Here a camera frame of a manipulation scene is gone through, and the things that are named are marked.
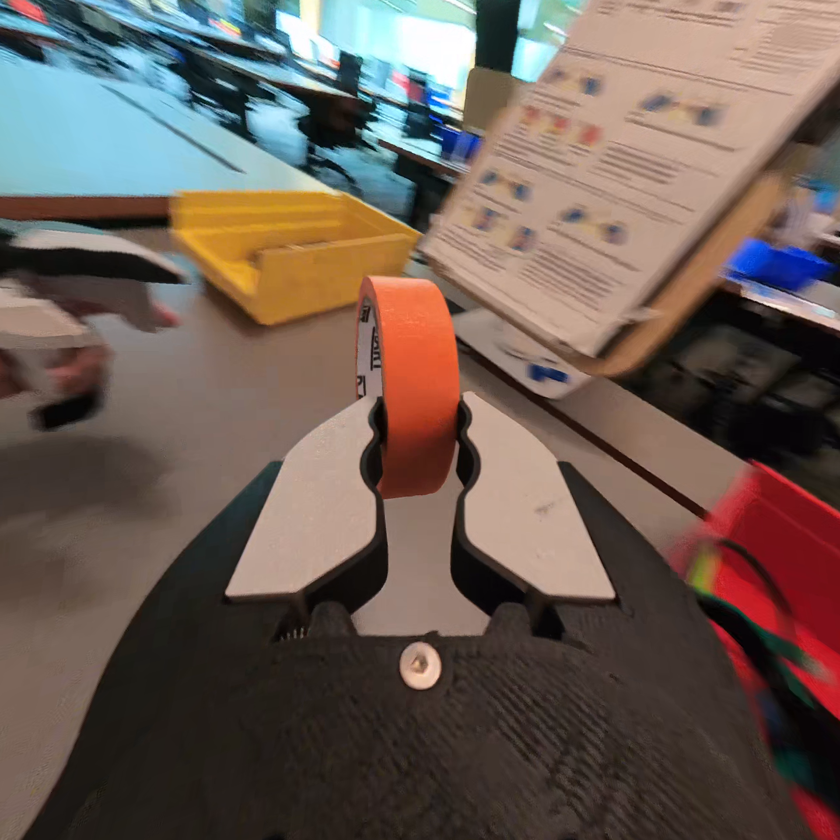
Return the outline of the wood-edged work table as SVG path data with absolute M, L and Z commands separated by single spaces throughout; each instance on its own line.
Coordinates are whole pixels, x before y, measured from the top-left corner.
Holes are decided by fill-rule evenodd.
M 2 62 L 1 215 L 159 219 L 183 192 L 332 190 L 168 94 Z

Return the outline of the red plastic bin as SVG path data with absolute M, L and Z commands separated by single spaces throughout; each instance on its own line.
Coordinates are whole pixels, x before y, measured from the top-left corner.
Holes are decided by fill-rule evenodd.
M 712 607 L 812 834 L 838 838 L 838 511 L 751 464 L 667 561 Z

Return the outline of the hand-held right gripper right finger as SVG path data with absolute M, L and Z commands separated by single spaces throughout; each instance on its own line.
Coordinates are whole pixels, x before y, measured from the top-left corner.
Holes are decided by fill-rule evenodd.
M 474 392 L 458 405 L 454 583 L 483 613 L 607 604 L 616 591 L 559 461 Z

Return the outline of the blue plastic bin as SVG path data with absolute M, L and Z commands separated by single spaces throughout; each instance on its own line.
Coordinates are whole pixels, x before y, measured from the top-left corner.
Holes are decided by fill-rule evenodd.
M 467 167 L 480 150 L 483 139 L 481 132 L 473 133 L 445 125 L 439 133 L 440 158 L 453 165 Z
M 762 239 L 746 238 L 728 258 L 723 274 L 729 279 L 798 293 L 816 282 L 830 280 L 836 269 L 832 262 L 808 250 L 776 247 Z

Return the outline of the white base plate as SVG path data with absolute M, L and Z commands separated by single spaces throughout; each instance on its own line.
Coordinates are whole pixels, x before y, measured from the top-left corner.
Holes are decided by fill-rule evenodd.
M 476 308 L 456 313 L 453 324 L 460 342 L 543 400 L 561 400 L 591 379 L 489 310 Z M 570 379 L 566 384 L 536 383 L 528 377 L 529 364 L 565 371 Z

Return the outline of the printed instruction sheet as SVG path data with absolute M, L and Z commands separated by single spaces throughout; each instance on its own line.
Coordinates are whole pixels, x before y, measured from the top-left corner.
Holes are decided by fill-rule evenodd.
M 423 252 L 594 356 L 838 81 L 838 2 L 591 2 L 487 133 Z

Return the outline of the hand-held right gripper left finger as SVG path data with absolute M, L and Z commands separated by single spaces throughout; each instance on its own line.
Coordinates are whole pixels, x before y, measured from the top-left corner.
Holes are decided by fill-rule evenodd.
M 287 453 L 227 583 L 229 601 L 356 612 L 378 594 L 388 572 L 381 412 L 380 397 L 361 398 Z

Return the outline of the black panel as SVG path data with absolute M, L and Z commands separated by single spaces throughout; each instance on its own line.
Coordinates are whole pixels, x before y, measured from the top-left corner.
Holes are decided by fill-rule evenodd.
M 475 1 L 475 66 L 511 74 L 520 1 Z

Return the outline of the yellow plastic bin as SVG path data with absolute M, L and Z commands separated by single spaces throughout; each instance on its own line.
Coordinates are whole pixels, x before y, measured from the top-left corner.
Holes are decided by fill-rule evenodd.
M 362 280 L 399 277 L 422 237 L 335 191 L 179 192 L 170 223 L 205 281 L 267 327 L 355 305 Z

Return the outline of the orange tape roll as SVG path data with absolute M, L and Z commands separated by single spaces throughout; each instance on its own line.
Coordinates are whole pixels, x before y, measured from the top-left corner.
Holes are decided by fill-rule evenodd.
M 430 280 L 369 276 L 356 313 L 357 397 L 384 403 L 384 499 L 438 491 L 455 457 L 460 400 L 447 301 Z

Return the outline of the person's left hand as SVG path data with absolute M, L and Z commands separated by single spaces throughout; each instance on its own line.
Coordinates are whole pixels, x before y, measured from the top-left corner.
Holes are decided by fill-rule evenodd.
M 146 332 L 157 332 L 178 325 L 172 311 L 152 301 L 117 307 L 73 299 L 52 302 L 92 329 L 89 319 L 110 315 L 118 316 L 129 326 Z M 59 403 L 68 397 L 98 389 L 106 381 L 111 359 L 108 345 L 99 337 L 99 346 L 80 350 L 22 353 L 2 351 L 2 400 L 33 392 L 49 402 Z

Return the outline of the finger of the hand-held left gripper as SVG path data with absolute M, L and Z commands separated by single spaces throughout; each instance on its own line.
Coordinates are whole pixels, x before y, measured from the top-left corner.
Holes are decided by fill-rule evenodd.
M 80 350 L 101 344 L 98 333 L 54 302 L 16 285 L 1 287 L 1 351 Z
M 101 230 L 2 224 L 2 275 L 22 285 L 94 279 L 185 285 L 189 272 L 161 253 Z

